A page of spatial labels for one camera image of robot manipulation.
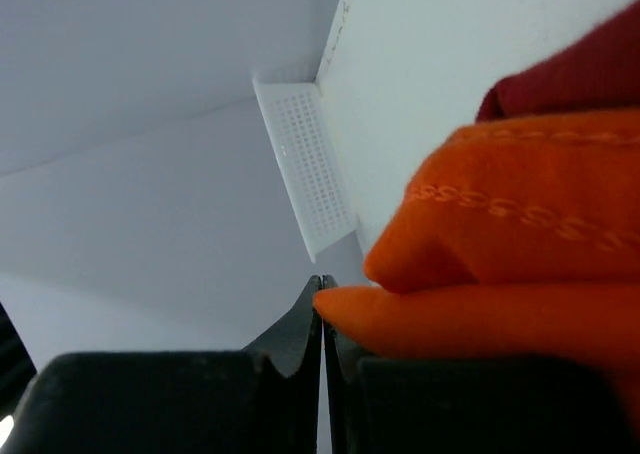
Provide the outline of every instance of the white wall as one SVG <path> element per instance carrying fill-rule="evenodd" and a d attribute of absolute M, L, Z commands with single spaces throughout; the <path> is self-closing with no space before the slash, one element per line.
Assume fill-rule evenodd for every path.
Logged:
<path fill-rule="evenodd" d="M 318 84 L 367 250 L 420 164 L 484 93 L 632 0 L 352 0 Z"/>
<path fill-rule="evenodd" d="M 0 301 L 36 367 L 76 350 L 239 348 L 313 273 L 255 101 L 0 180 Z"/>
<path fill-rule="evenodd" d="M 0 174 L 252 98 L 254 71 L 312 80 L 336 3 L 0 0 Z"/>

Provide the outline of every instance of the folded cloth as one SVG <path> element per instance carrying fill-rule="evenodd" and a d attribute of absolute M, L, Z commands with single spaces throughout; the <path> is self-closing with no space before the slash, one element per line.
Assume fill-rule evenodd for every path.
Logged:
<path fill-rule="evenodd" d="M 457 130 L 320 315 L 394 358 L 542 354 L 611 376 L 640 433 L 640 109 Z"/>
<path fill-rule="evenodd" d="M 478 121 L 640 105 L 640 0 L 568 49 L 499 81 Z"/>
<path fill-rule="evenodd" d="M 457 130 L 365 261 L 394 293 L 469 283 L 640 281 L 640 109 Z"/>

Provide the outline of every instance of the red fabric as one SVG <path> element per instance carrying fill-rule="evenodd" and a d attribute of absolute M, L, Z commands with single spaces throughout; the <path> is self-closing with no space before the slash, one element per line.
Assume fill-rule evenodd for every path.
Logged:
<path fill-rule="evenodd" d="M 640 105 L 640 0 L 569 48 L 499 81 L 478 121 Z"/>

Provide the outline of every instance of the stitching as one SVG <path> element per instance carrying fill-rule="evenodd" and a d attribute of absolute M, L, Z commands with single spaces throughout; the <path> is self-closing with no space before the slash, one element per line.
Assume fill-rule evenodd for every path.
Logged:
<path fill-rule="evenodd" d="M 603 251 L 640 251 L 640 235 L 635 232 L 616 233 L 578 217 L 559 217 L 544 207 L 521 206 L 516 201 L 491 198 L 481 192 L 460 190 L 452 186 L 427 185 L 410 189 L 405 198 L 405 202 L 426 200 L 455 202 L 460 207 L 485 209 L 492 216 L 517 218 L 526 226 L 553 230 L 556 235 L 568 241 L 592 242 Z"/>
<path fill-rule="evenodd" d="M 556 142 L 564 142 L 567 144 L 603 144 L 615 147 L 638 147 L 640 146 L 640 136 L 624 137 L 617 132 L 595 132 L 595 133 L 579 133 L 575 131 L 524 131 L 514 132 L 508 129 L 497 131 L 471 131 L 458 132 L 454 134 L 450 142 L 468 142 L 481 139 L 498 139 L 498 140 L 549 140 Z"/>

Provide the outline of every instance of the orange towel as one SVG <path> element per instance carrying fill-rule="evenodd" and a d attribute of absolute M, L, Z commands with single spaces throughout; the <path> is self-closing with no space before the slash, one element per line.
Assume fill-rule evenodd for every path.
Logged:
<path fill-rule="evenodd" d="M 640 430 L 640 109 L 455 132 L 319 313 L 389 357 L 536 353 L 607 372 Z"/>

